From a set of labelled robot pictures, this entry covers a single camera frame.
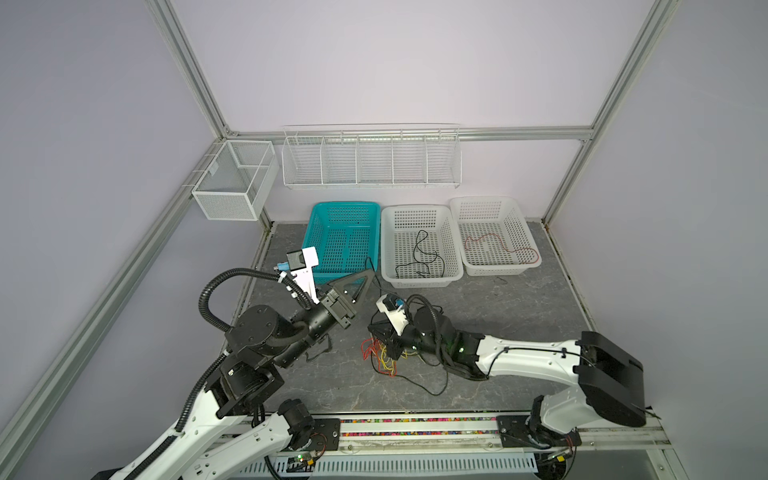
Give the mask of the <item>white plastic basket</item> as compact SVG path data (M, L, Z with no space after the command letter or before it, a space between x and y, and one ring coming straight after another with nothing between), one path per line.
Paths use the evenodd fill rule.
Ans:
M397 289L442 288L464 267L460 234L445 205L399 205L381 212L381 273Z
M454 198L449 208L461 237L460 252L470 276L515 276L541 264L517 202L503 196Z

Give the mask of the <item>right white plastic basket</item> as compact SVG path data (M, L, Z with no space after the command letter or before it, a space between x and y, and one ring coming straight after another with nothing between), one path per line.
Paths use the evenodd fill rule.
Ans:
M541 264L517 202L503 196L454 198L449 208L461 237L460 252L470 276L515 276Z

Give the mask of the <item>front aluminium rail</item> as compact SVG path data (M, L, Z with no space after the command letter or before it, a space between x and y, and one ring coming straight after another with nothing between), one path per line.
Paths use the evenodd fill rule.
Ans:
M196 417L163 453L163 461L185 471L197 467L221 474L224 465L248 465L265 456L530 453L546 459L575 453L619 450L665 450L672 444L660 423L619 427L598 420L560 440L534 441L522 413L445 413L414 415L320 415L308 432L292 434L287 421L274 414L256 427L246 417L214 423Z

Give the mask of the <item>middle white plastic basket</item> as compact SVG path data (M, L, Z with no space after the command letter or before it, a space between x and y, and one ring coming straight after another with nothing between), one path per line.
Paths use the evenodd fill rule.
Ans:
M464 267L460 234L445 205L399 205L381 212L381 273L397 289L442 288Z

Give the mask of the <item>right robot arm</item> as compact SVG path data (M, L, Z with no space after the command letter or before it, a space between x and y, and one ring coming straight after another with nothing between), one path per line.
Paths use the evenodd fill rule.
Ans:
M533 401L518 435L533 448L573 444L576 430L597 420L630 428L647 423L641 361L596 331L576 340L515 341L458 329L418 294L385 294L376 307L384 318L368 330L391 361L427 354L448 374L469 381L516 376L563 385Z

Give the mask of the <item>white mesh wall box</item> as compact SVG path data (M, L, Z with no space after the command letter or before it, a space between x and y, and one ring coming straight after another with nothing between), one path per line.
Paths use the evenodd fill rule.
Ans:
M208 220L258 221L278 172L271 142L225 140L192 194Z

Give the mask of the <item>aluminium cage frame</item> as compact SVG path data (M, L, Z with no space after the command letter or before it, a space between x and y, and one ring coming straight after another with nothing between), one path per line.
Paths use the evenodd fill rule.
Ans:
M188 44L178 16L170 1L145 1L147 8L174 56L185 80L195 92L196 100L207 114L213 107L213 95L208 100L202 93L202 73ZM594 122L589 127L482 127L463 134L466 141L518 141L518 140L565 140L566 131L581 129L586 133L576 135L582 146L574 157L558 186L553 199L542 217L543 225L551 227L565 203L565 199L576 178L608 129L608 125L619 111L620 105L632 88L639 73L656 47L660 36L679 8L680 1L655 1L644 20L638 36L629 50L619 74L613 83L605 102ZM213 158L214 147L223 146L222 138L245 139L249 136L271 135L267 133L239 134L223 133L224 127L212 123L214 141L195 169L208 166ZM107 283L106 289L75 328L61 351L21 404L17 412L1 432L1 479L12 479L29 455L35 442L53 418L56 410L71 391L74 383L93 357L115 320L133 296L143 277L155 262L167 241L178 228L192 202L192 186L181 186L162 213L153 222L136 248L115 276Z

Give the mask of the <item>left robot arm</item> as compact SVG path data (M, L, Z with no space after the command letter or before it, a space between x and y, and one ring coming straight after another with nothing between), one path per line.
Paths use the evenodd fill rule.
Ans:
M213 292L239 276L281 284L300 309L290 319L268 305L247 309L230 325L211 310ZM315 420L298 399L284 401L272 415L264 405L284 384L280 375L337 325L348 327L359 300L375 280L373 269L327 284L313 301L291 275L234 268L203 289L198 309L225 335L225 349L196 381L179 418L138 458L99 479L227 479L254 461L284 449L308 446Z

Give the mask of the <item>teal plastic basket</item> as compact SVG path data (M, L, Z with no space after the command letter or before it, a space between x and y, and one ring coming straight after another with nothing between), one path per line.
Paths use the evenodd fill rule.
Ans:
M380 250L381 207L375 202L316 204L302 247L314 247L319 265L314 280L326 284L367 268L376 269Z

